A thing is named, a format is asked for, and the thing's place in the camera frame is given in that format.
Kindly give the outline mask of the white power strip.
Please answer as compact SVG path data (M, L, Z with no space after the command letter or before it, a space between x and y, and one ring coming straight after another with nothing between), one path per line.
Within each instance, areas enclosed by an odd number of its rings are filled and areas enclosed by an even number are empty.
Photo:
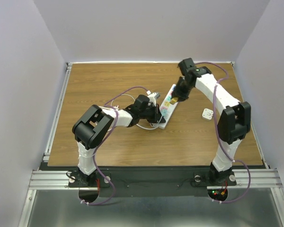
M163 116L160 123L158 123L158 128L160 128L160 129L165 129L169 120L171 119L171 116L172 116L176 106L178 105L178 103L175 103L173 105L170 103L171 95L172 95L172 92L173 92L175 86L176 86L175 84L173 84L171 86L170 90L168 91L167 95L165 96L163 102L160 105L160 112L161 112L161 115Z

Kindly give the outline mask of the white square charger plug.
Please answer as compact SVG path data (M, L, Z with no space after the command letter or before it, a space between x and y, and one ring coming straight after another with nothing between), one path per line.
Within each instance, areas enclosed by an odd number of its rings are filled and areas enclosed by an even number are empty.
M202 112L202 118L210 121L213 118L213 110L205 108Z

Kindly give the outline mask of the yellow usb charger plug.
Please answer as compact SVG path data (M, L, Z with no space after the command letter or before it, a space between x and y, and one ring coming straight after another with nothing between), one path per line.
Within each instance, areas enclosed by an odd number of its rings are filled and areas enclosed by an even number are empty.
M174 98L172 98L172 99L170 100L170 103L171 103L172 105L174 105L177 101L178 101L178 98L177 98L177 97L174 97Z

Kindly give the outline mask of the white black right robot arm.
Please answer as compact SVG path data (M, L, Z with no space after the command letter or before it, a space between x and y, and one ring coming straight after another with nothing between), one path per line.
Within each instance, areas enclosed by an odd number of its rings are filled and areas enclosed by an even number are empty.
M213 104L215 132L218 141L216 156L210 164L208 179L220 184L231 175L235 153L251 129L251 105L234 98L216 80L207 67L197 67L191 58L182 60L178 67L182 76L172 94L171 104L189 98L193 88L201 91Z

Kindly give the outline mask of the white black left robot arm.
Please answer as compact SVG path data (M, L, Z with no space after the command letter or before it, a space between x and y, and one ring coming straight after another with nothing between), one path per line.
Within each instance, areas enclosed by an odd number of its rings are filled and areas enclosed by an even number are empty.
M92 105L74 124L72 133L79 150L78 180L85 186L96 181L94 163L96 149L115 127L133 127L140 120L154 125L164 123L157 99L158 92L139 95L133 104L124 109Z

